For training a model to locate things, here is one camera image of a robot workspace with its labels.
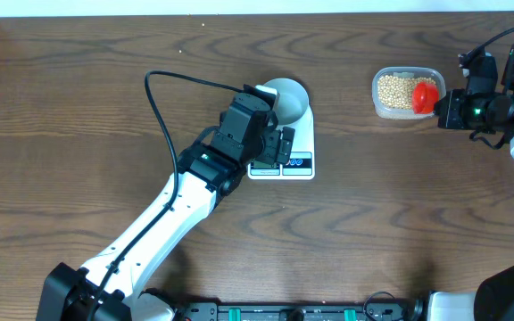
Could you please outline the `red plastic measuring scoop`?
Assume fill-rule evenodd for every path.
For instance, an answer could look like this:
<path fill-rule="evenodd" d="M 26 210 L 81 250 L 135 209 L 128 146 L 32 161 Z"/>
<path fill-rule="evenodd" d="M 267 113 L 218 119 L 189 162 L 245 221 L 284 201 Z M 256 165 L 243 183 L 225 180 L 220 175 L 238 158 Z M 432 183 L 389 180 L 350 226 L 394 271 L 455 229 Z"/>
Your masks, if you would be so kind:
<path fill-rule="evenodd" d="M 426 82 L 418 83 L 412 92 L 412 110 L 415 114 L 428 114 L 434 111 L 439 101 L 436 85 Z"/>

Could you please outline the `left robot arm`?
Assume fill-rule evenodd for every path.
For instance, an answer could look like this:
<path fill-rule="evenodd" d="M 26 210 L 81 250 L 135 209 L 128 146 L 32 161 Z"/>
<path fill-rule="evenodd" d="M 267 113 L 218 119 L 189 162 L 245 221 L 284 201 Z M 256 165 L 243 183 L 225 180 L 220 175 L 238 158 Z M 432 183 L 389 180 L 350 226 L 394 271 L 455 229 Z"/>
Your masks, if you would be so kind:
<path fill-rule="evenodd" d="M 38 320 L 171 320 L 168 302 L 146 292 L 153 272 L 180 240 L 207 218 L 246 175 L 252 161 L 288 160 L 294 131 L 278 129 L 280 93 L 245 86 L 178 157 L 174 173 L 153 203 L 111 245 L 79 269 L 59 264 L 46 278 Z"/>

